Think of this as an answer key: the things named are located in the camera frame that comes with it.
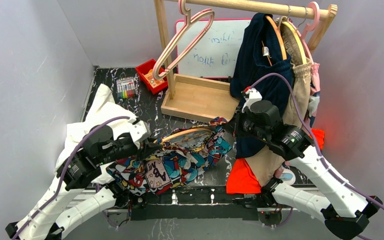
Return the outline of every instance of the gray wall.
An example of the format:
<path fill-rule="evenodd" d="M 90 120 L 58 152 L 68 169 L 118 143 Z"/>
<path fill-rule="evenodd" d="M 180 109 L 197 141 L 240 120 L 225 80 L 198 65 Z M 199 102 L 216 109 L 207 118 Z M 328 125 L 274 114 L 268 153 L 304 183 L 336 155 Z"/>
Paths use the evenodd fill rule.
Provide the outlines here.
<path fill-rule="evenodd" d="M 0 0 L 0 240 L 48 188 L 92 76 L 56 0 Z"/>
<path fill-rule="evenodd" d="M 306 6 L 307 0 L 271 2 Z M 338 4 L 339 12 L 314 54 L 321 64 L 322 98 L 316 127 L 326 131 L 325 155 L 359 189 L 384 200 L 384 1 L 318 1 L 321 8 Z M 155 9 L 151 0 L 59 0 L 77 37 L 94 65 L 136 66 L 161 53 Z M 189 5 L 192 12 L 203 9 Z M 246 18 L 253 13 L 215 8 L 217 18 Z M 166 2 L 170 36 L 181 15 L 177 5 Z M 208 233 L 209 239 L 326 239 L 321 224 L 295 217 L 276 234 L 258 227 L 250 229 L 233 220 L 179 220 L 174 239 L 194 239 Z M 163 220 L 132 224 L 134 230 L 113 233 L 102 216 L 76 229 L 69 239 L 107 236 L 107 239 L 138 236 L 136 239 L 173 239 Z M 384 239 L 384 213 L 372 220 L 365 236 Z M 285 231 L 296 235 L 282 235 Z"/>

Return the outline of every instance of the white tag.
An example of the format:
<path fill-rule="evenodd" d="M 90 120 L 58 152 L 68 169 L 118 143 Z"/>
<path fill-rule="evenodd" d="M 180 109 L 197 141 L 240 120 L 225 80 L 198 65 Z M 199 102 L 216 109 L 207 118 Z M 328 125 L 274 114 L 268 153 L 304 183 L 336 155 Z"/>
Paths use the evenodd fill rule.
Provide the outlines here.
<path fill-rule="evenodd" d="M 262 48 L 262 55 L 270 57 L 270 52 L 269 52 L 269 48 L 268 47 L 265 46 L 265 47 Z"/>

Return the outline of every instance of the whiteboard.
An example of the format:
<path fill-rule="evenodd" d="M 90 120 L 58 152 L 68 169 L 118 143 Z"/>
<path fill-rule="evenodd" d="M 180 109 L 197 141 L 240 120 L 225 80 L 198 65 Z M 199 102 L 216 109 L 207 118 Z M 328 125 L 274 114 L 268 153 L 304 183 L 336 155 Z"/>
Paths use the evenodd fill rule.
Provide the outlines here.
<path fill-rule="evenodd" d="M 179 62 L 179 74 L 205 78 L 227 78 L 233 76 L 242 44 L 245 28 L 251 19 L 215 19 L 210 30 Z M 177 53 L 181 53 L 189 43 L 207 25 L 207 20 L 195 23 L 177 44 Z M 175 24 L 176 33 L 180 31 L 184 20 Z"/>

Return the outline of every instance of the khaki garment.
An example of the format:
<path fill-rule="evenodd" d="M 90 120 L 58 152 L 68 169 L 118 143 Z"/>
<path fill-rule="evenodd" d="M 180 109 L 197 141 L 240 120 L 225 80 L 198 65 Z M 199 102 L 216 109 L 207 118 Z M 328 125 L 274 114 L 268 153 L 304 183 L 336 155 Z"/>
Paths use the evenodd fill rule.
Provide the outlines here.
<path fill-rule="evenodd" d="M 295 96 L 299 112 L 304 118 L 309 105 L 312 62 L 307 58 L 307 63 L 303 64 L 294 34 L 283 24 L 280 26 L 280 30 L 286 51 L 291 55 L 292 70 L 295 76 L 292 89 L 293 95 Z M 302 126 L 291 96 L 289 96 L 282 119 L 285 124 L 297 127 Z M 284 159 L 270 151 L 268 146 L 263 147 L 257 154 L 247 157 L 245 160 L 260 186 L 264 186 L 273 177 L 275 171 L 282 167 L 284 162 Z"/>

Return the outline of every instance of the pack of colored markers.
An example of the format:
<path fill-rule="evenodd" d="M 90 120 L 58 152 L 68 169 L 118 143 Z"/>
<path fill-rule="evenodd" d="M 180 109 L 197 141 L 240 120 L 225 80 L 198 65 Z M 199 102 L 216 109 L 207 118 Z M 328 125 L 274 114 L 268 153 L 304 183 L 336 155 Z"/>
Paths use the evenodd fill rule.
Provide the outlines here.
<path fill-rule="evenodd" d="M 131 98 L 138 94 L 133 77 L 120 78 L 115 83 L 117 84 L 117 98 L 119 100 Z"/>

